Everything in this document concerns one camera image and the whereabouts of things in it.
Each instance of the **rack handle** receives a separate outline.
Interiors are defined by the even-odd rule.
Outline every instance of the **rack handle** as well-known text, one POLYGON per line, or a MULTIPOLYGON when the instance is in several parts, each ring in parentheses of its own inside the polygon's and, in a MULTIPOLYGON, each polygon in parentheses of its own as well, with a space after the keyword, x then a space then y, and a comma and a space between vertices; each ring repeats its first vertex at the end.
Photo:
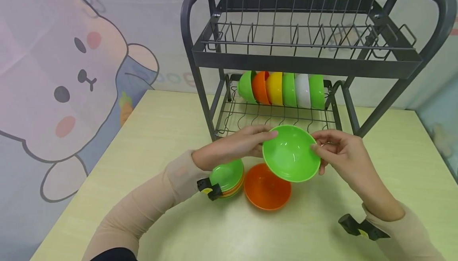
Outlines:
MULTIPOLYGON (((197 0, 184 0, 183 4, 181 5, 181 36, 183 37, 184 48, 186 49, 186 53, 192 56, 192 37, 191 37, 191 30, 190 30, 190 16, 191 16, 191 8, 196 3, 197 0)), ((213 16, 216 10, 215 0, 208 0, 208 6, 210 8, 210 15, 213 16)))
MULTIPOLYGON (((439 19, 437 20, 436 28, 428 41, 420 52, 420 56, 423 58, 423 62, 416 71, 411 75, 414 78, 419 72, 425 67, 425 65, 433 58, 433 56, 439 51, 448 38, 452 31, 455 23, 455 17, 457 15, 457 1, 456 0, 433 0, 436 2, 439 8, 439 19)), ((389 14, 397 0, 387 0, 383 6, 383 10, 386 14, 389 14)))

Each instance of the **lower rack tier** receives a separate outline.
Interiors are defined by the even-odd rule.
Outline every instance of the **lower rack tier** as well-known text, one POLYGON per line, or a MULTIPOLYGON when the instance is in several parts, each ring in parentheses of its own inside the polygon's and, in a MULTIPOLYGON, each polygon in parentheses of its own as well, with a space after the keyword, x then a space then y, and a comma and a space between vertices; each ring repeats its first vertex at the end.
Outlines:
POLYGON ((242 129, 249 125, 295 125, 307 132, 323 129, 342 130, 340 116, 332 92, 331 81, 325 80, 328 92, 326 99, 330 99, 328 109, 317 110, 310 108, 286 107, 277 105, 251 104, 237 94, 238 81, 229 81, 230 91, 226 93, 215 128, 215 135, 219 138, 242 129))

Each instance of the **orange bowl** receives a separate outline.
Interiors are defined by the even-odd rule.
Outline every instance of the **orange bowl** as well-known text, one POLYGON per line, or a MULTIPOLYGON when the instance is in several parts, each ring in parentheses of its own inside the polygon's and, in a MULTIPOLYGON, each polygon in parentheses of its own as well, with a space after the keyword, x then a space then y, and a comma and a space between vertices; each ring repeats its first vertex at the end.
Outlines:
POLYGON ((251 81, 251 89, 253 89, 253 95, 256 101, 261 104, 270 105, 269 98, 267 96, 266 80, 269 77, 269 72, 260 71, 256 74, 253 81, 251 81))
POLYGON ((277 177, 264 163, 247 172, 243 187, 250 203, 263 210, 280 209, 291 196, 291 183, 277 177))

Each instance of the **pink cheek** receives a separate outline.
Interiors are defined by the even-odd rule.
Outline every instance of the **pink cheek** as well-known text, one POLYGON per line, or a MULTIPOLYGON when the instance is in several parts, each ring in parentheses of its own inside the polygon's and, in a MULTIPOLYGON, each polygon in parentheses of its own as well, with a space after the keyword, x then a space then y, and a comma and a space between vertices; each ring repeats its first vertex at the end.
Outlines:
POLYGON ((56 126, 56 136, 63 138, 70 134, 75 127, 76 119, 73 116, 66 116, 56 126))
POLYGON ((102 36, 100 36, 100 33, 96 31, 89 32, 86 38, 86 42, 91 49, 97 49, 97 47, 100 45, 100 42, 102 42, 102 36))

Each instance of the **white bowl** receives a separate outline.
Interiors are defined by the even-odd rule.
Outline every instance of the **white bowl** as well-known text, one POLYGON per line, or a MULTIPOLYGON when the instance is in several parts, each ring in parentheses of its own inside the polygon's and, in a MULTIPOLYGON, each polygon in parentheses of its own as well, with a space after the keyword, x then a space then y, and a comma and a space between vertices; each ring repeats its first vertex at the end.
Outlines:
POLYGON ((294 84, 298 107, 311 108, 309 76, 307 74, 296 74, 294 84))

